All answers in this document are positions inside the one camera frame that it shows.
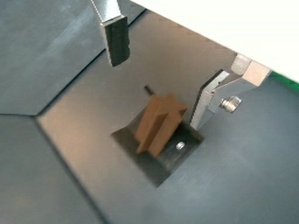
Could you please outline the gripper metal left finger 2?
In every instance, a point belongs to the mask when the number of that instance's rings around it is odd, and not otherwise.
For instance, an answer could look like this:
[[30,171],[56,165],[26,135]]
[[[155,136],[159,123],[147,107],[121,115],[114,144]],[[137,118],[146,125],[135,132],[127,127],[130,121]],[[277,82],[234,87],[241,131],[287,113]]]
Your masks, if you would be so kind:
[[130,57],[127,17],[122,14],[118,0],[90,1],[98,15],[108,62],[113,67],[117,67]]

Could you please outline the gripper metal right finger 2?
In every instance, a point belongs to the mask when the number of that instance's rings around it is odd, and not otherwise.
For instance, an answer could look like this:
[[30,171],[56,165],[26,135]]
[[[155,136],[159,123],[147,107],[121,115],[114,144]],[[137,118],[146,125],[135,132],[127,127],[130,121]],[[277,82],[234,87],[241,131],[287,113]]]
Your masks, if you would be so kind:
[[230,71],[221,69],[201,87],[191,114],[191,126],[199,130],[221,109],[234,113],[242,103],[241,93],[261,86],[271,69],[238,54]]

